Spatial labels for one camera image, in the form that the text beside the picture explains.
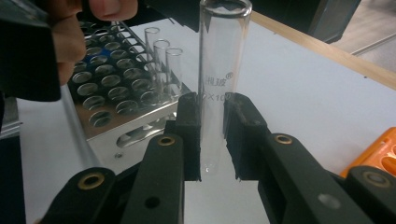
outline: glass test tube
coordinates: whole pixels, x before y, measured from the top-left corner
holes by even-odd
[[[201,0],[199,106],[201,109],[201,171],[214,175],[224,146],[226,92],[238,75],[251,3],[248,0]]]
[[[168,48],[166,50],[166,75],[169,80],[167,91],[172,98],[176,99],[181,95],[183,86],[183,73],[180,62],[183,50],[179,48]]]
[[[170,100],[169,92],[166,86],[169,78],[166,75],[166,49],[170,46],[169,41],[159,39],[154,42],[154,62],[156,73],[156,90],[158,92],[160,103],[166,103]]]
[[[148,62],[154,55],[154,42],[160,39],[160,28],[149,27],[145,29],[146,53]]]

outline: wooden edge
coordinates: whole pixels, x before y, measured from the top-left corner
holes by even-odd
[[[394,72],[346,53],[345,51],[315,39],[310,35],[306,35],[290,28],[285,24],[265,17],[258,12],[252,12],[251,20],[258,23],[260,26],[275,32],[278,35],[282,35],[296,44],[310,49],[330,60],[340,63],[341,65],[362,74],[365,77],[369,77],[372,80],[396,90],[396,73]]]

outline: floor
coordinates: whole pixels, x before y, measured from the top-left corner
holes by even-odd
[[[361,0],[333,46],[396,72],[396,0]]]

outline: hand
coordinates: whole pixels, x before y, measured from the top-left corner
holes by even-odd
[[[55,46],[60,84],[67,83],[75,62],[85,56],[84,34],[76,14],[81,11],[80,0],[44,0],[41,6],[49,13],[49,24]],[[102,21],[123,21],[137,12],[137,0],[90,0],[92,14]]]

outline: white table surface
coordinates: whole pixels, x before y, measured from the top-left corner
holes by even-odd
[[[197,91],[198,34],[169,20],[149,26],[184,49],[183,81]],[[396,126],[396,91],[251,22],[237,91],[248,96],[273,133],[297,137],[326,169],[339,173],[387,128]],[[66,181],[100,165],[78,137],[63,101],[19,100],[27,223],[47,211]],[[234,179],[223,150],[217,175],[186,182],[185,223],[268,223],[257,182]]]

